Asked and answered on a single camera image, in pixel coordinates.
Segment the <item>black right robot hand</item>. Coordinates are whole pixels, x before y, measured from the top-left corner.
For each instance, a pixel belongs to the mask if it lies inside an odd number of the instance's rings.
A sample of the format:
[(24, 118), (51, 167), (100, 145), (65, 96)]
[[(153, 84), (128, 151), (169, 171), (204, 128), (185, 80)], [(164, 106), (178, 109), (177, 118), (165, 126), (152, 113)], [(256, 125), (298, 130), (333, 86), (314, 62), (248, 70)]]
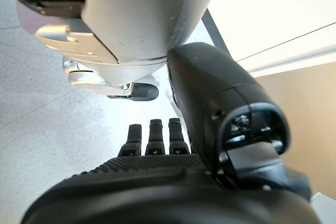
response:
[(173, 99), (186, 124), (150, 122), (145, 154), (131, 125), (116, 158), (42, 194), (22, 223), (319, 223), (306, 175), (282, 160), (283, 112), (230, 56), (197, 42), (169, 51)]

